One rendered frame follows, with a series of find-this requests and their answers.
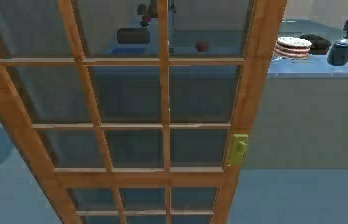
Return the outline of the wooden glass-paned room door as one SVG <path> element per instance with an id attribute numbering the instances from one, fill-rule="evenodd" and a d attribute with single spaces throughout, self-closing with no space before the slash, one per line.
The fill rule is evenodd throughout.
<path id="1" fill-rule="evenodd" d="M 227 165 L 232 136 L 251 133 L 286 4 L 0 0 L 0 120 L 62 224 L 227 224 L 242 166 Z M 150 42 L 119 44 L 144 14 Z M 171 163 L 170 71 L 188 66 L 236 69 L 218 167 Z M 156 68 L 156 122 L 105 122 L 97 67 Z"/>

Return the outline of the blue flat plate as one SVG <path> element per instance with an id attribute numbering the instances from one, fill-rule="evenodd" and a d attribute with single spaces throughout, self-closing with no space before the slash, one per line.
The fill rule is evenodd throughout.
<path id="1" fill-rule="evenodd" d="M 112 50 L 113 55 L 143 55 L 145 48 L 114 48 Z"/>

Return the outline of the dark brown bread loaf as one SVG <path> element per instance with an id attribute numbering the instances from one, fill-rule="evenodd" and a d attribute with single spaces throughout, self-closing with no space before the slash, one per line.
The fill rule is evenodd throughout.
<path id="1" fill-rule="evenodd" d="M 120 28 L 117 41 L 119 44 L 148 44 L 150 31 L 147 28 Z"/>

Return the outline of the grey counter with blue top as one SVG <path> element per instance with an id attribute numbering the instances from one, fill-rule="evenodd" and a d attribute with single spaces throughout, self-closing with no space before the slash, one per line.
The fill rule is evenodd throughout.
<path id="1" fill-rule="evenodd" d="M 156 68 L 97 67 L 94 78 L 105 122 L 156 122 Z M 221 165 L 237 79 L 233 66 L 171 69 L 173 166 Z M 348 169 L 348 63 L 331 66 L 323 55 L 272 62 L 243 166 Z"/>

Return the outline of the red and white striped bowl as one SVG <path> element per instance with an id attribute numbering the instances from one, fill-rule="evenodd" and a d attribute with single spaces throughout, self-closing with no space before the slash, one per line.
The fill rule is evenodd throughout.
<path id="1" fill-rule="evenodd" d="M 277 56 L 294 59 L 305 59 L 309 55 L 312 43 L 297 37 L 279 37 L 273 53 Z"/>

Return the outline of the black flat pan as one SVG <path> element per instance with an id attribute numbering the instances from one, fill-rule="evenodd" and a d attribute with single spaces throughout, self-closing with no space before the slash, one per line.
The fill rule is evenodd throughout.
<path id="1" fill-rule="evenodd" d="M 308 40 L 312 43 L 309 53 L 312 55 L 326 55 L 331 42 L 321 36 L 314 34 L 304 34 L 300 36 L 301 39 Z"/>

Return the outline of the dark blue kettle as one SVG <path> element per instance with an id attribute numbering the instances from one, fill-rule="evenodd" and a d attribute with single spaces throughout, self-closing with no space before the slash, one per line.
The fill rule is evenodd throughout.
<path id="1" fill-rule="evenodd" d="M 332 66 L 344 66 L 348 63 L 348 19 L 343 26 L 343 36 L 335 41 L 329 51 L 327 62 Z"/>

